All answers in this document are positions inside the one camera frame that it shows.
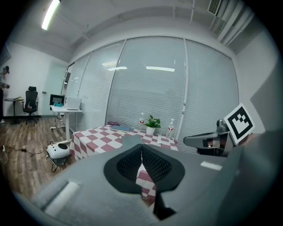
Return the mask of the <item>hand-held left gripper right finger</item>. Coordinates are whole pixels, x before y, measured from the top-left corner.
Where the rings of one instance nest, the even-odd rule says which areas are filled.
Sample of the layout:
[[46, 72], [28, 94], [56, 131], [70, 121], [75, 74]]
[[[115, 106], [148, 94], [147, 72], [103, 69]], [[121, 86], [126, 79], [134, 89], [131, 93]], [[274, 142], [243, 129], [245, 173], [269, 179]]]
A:
[[155, 226], [243, 226], [256, 221], [278, 179], [278, 133], [226, 158], [143, 145], [142, 160], [156, 185]]

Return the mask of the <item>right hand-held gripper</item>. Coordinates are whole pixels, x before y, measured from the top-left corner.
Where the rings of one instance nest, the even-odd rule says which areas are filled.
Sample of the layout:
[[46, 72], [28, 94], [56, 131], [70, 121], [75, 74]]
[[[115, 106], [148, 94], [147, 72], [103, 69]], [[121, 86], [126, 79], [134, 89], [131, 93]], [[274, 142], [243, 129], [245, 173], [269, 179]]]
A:
[[[240, 103], [232, 112], [224, 117], [233, 144], [237, 146], [255, 128], [255, 124], [245, 106]], [[195, 148], [220, 147], [220, 135], [215, 132], [203, 133], [194, 136], [184, 137], [183, 143]]]

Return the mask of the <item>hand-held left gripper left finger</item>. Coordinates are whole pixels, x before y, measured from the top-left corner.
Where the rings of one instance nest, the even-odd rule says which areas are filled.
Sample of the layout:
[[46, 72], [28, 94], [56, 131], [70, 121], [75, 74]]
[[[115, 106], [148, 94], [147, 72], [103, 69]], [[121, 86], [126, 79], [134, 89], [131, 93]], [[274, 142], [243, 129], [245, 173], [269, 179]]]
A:
[[71, 165], [31, 198], [70, 226], [148, 226], [153, 214], [136, 184], [142, 145], [94, 155]]

